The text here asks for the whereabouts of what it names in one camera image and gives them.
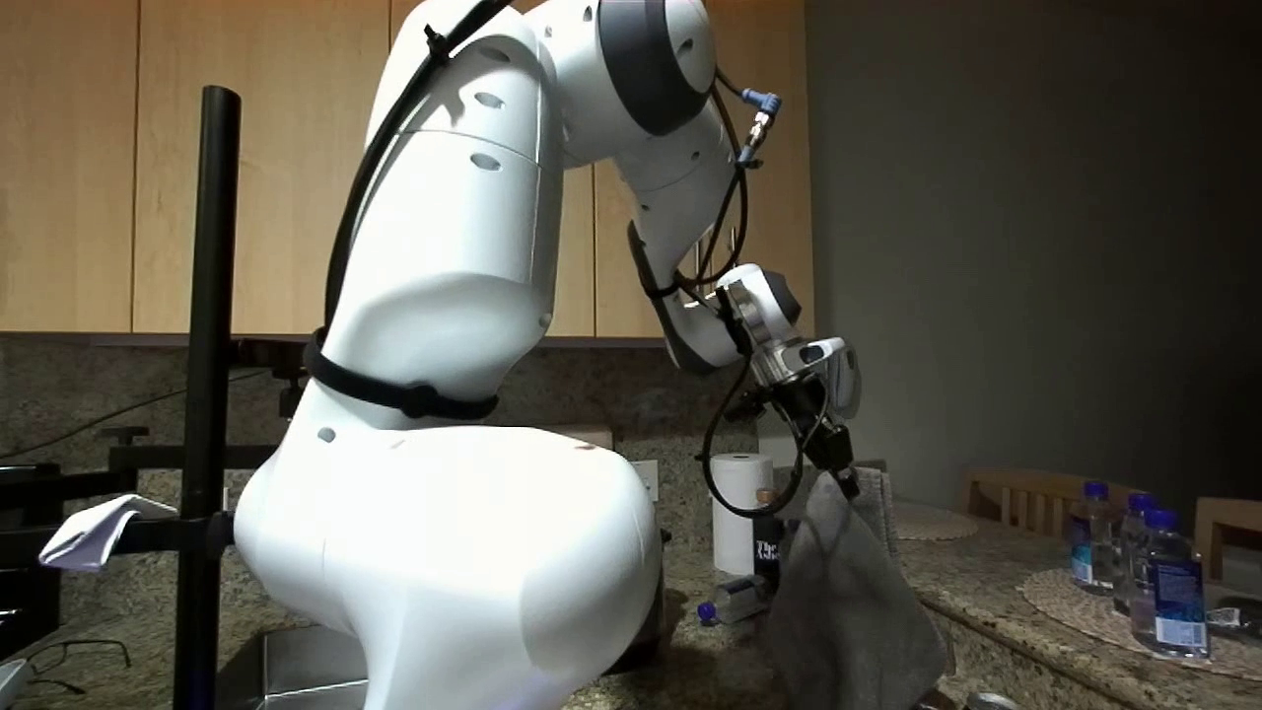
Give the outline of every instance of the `bottle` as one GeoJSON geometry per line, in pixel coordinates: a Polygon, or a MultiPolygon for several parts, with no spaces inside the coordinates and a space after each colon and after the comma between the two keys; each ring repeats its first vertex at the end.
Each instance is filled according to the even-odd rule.
{"type": "Polygon", "coordinates": [[[774,602],[774,592],[763,579],[757,579],[757,574],[733,579],[733,584],[723,584],[712,598],[696,602],[696,624],[702,628],[749,624],[749,619],[763,613],[767,602],[774,602]]]}
{"type": "Polygon", "coordinates": [[[1127,511],[1117,523],[1117,566],[1112,566],[1112,607],[1133,612],[1135,588],[1143,588],[1143,545],[1146,545],[1146,510],[1151,494],[1133,494],[1127,511]]]}
{"type": "Polygon", "coordinates": [[[1143,574],[1133,595],[1133,634],[1163,653],[1206,659],[1206,595],[1193,549],[1173,531],[1171,510],[1146,510],[1143,574]]]}
{"type": "Polygon", "coordinates": [[[1083,481],[1081,499],[1070,510],[1070,566],[1087,592],[1112,588],[1117,540],[1108,511],[1108,481],[1083,481]]]}

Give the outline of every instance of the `granite backsplash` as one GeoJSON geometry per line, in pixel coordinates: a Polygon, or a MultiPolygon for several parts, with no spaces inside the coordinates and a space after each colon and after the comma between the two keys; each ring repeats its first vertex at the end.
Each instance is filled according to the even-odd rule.
{"type": "MultiPolygon", "coordinates": [[[[708,560],[708,496],[692,454],[733,374],[688,377],[659,344],[548,344],[532,349],[502,395],[496,423],[608,424],[616,450],[659,460],[659,519],[670,531],[665,566],[708,560]]],[[[101,470],[109,424],[147,424],[142,442],[186,436],[186,348],[177,344],[0,344],[0,460],[59,460],[101,470]]],[[[280,442],[282,381],[268,365],[240,365],[228,381],[228,442],[280,442]]],[[[723,424],[712,450],[753,450],[753,424],[723,424]]],[[[228,473],[234,504],[248,470],[228,473]]],[[[177,499],[177,473],[142,473],[142,494],[177,499]]],[[[63,619],[142,613],[172,619],[172,557],[114,557],[93,574],[63,574],[63,619]]],[[[223,613],[282,619],[243,563],[223,553],[223,613]]]]}

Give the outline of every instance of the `cloth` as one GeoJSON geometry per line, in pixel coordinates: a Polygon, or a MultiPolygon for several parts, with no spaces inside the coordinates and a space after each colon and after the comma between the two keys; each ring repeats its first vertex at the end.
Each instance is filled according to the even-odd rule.
{"type": "Polygon", "coordinates": [[[949,665],[872,483],[845,499],[816,477],[762,642],[800,710],[907,710],[949,665]]]}
{"type": "Polygon", "coordinates": [[[138,494],[109,496],[101,504],[78,510],[68,515],[46,545],[38,549],[44,566],[93,570],[105,566],[120,527],[128,515],[172,515],[164,499],[151,499],[138,494]]]}

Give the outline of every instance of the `wooden cabinet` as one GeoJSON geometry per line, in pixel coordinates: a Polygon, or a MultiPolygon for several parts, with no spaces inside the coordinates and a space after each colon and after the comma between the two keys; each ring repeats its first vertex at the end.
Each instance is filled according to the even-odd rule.
{"type": "Polygon", "coordinates": [[[240,95],[234,329],[308,335],[387,59],[387,0],[142,0],[134,329],[190,327],[199,86],[240,95]]]}
{"type": "Polygon", "coordinates": [[[124,329],[138,0],[0,2],[0,329],[124,329]]]}
{"type": "MultiPolygon", "coordinates": [[[[786,109],[749,172],[744,258],[790,274],[811,327],[811,182],[809,182],[809,86],[804,86],[804,0],[707,0],[719,66],[738,86],[776,89],[786,109]]],[[[738,135],[749,109],[728,99],[738,135]]],[[[610,161],[596,165],[596,335],[659,335],[628,252],[628,190],[610,161]]]]}
{"type": "MultiPolygon", "coordinates": [[[[708,0],[733,82],[782,89],[744,258],[811,294],[804,0],[708,0]]],[[[240,89],[240,335],[308,335],[395,28],[415,0],[9,0],[0,329],[186,329],[199,86],[240,89]]],[[[659,335],[616,169],[565,177],[548,335],[659,335]]]]}

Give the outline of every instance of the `black pole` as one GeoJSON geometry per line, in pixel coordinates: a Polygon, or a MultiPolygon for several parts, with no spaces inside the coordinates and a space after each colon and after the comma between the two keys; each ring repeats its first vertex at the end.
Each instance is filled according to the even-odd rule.
{"type": "Polygon", "coordinates": [[[199,89],[172,704],[209,710],[219,634],[240,95],[199,89]]]}

